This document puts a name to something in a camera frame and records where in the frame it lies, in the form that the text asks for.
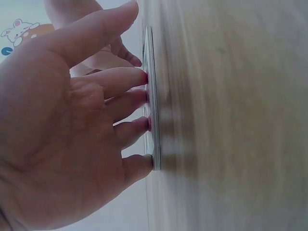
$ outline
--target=wooden surface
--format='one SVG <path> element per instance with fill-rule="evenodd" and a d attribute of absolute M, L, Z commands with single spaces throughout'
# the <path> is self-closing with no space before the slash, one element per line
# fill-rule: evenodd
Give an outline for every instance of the wooden surface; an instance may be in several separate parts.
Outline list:
<path fill-rule="evenodd" d="M 308 230 L 308 1 L 139 3 L 162 148 L 150 231 Z"/>

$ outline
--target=cartoon sticker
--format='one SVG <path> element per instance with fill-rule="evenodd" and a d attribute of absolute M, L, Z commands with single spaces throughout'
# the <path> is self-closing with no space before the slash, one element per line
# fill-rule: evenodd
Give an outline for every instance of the cartoon sticker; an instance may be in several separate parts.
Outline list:
<path fill-rule="evenodd" d="M 1 33 L 1 37 L 6 37 L 13 44 L 13 47 L 3 48 L 1 54 L 9 55 L 20 44 L 52 31 L 54 31 L 52 24 L 40 25 L 39 23 L 28 23 L 23 22 L 21 19 L 16 19 L 12 28 L 8 28 Z"/>

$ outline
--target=finger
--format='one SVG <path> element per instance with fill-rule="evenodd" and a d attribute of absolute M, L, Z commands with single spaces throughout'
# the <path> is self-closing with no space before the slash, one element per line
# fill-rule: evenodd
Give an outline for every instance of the finger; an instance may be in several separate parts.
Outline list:
<path fill-rule="evenodd" d="M 125 173 L 125 187 L 145 178 L 153 170 L 151 155 L 132 155 L 122 160 Z"/>
<path fill-rule="evenodd" d="M 107 51 L 100 51 L 83 63 L 92 69 L 98 70 L 107 70 L 115 67 L 134 67 L 130 62 Z"/>
<path fill-rule="evenodd" d="M 138 67 L 142 66 L 142 62 L 140 61 L 140 59 L 138 59 L 135 55 L 129 52 L 124 45 L 122 46 L 118 54 L 118 57 L 127 60 L 134 66 L 138 66 Z"/>
<path fill-rule="evenodd" d="M 107 113 L 114 119 L 114 123 L 130 116 L 134 111 L 147 102 L 144 90 L 132 90 L 121 96 L 111 98 L 105 102 Z"/>
<path fill-rule="evenodd" d="M 127 60 L 134 66 L 142 66 L 142 62 L 135 55 L 130 53 L 123 45 L 121 37 L 117 38 L 111 45 L 111 52 L 119 58 Z"/>
<path fill-rule="evenodd" d="M 133 145 L 148 130 L 148 119 L 141 117 L 132 122 L 123 122 L 116 125 L 115 135 L 120 147 L 126 149 Z"/>
<path fill-rule="evenodd" d="M 124 94 L 131 88 L 147 84 L 147 74 L 138 68 L 119 67 L 97 72 L 71 81 L 94 82 L 103 87 L 105 99 Z"/>
<path fill-rule="evenodd" d="M 128 30 L 138 15 L 136 1 L 102 10 L 42 36 L 44 47 L 61 56 L 71 68 L 96 54 Z"/>

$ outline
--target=white wall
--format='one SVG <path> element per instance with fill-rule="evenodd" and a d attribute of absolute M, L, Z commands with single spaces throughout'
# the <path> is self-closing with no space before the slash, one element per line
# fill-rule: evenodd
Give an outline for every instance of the white wall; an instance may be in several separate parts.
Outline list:
<path fill-rule="evenodd" d="M 105 8 L 117 7 L 126 0 L 99 0 Z M 15 19 L 20 18 L 31 23 L 50 23 L 44 12 L 42 0 L 1 0 L 0 7 L 0 33 L 11 27 Z M 123 35 L 126 47 L 137 56 L 141 56 L 141 36 L 139 22 Z M 0 50 L 3 47 L 12 46 L 7 38 L 0 38 Z M 5 56 L 0 54 L 0 62 Z M 138 110 L 128 120 L 142 116 L 142 110 Z M 143 138 L 123 151 L 123 156 L 131 154 L 143 154 Z M 61 231 L 147 231 L 147 204 L 145 193 L 145 181 L 141 180 L 124 191 L 119 197 L 107 204 L 101 210 L 71 226 L 60 229 Z"/>

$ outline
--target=palm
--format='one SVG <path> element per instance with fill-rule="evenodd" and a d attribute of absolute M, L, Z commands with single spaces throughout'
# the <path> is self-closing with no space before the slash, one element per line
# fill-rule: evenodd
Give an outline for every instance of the palm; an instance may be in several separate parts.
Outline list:
<path fill-rule="evenodd" d="M 34 38 L 1 64 L 5 97 L 0 100 L 6 101 L 0 126 L 9 142 L 0 142 L 0 206 L 12 227 L 41 230 L 71 224 L 152 170 L 151 158 L 121 157 L 148 130 L 147 119 L 115 126 L 147 101 L 143 90 L 128 91 L 145 84 L 146 74 L 113 68 L 86 77 L 69 75 L 70 67 L 108 42 L 99 31 L 104 14 L 90 16 L 90 29 L 83 27 L 91 21 L 85 19 Z M 122 33 L 127 26 L 121 22 L 118 28 Z M 84 34 L 101 37 L 87 44 Z M 33 55 L 25 59 L 30 51 Z"/>

